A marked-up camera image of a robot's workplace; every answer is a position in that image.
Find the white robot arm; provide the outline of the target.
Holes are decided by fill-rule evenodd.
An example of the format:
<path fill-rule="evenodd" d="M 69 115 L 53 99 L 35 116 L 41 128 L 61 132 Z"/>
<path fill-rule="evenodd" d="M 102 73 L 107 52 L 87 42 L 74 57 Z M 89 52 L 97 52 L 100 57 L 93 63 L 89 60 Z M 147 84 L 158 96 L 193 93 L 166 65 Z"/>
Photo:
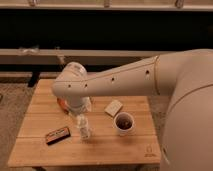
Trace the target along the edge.
<path fill-rule="evenodd" d="M 81 107 L 90 96 L 168 95 L 160 171 L 213 171 L 213 49 L 156 55 L 79 76 L 67 64 L 55 96 Z"/>

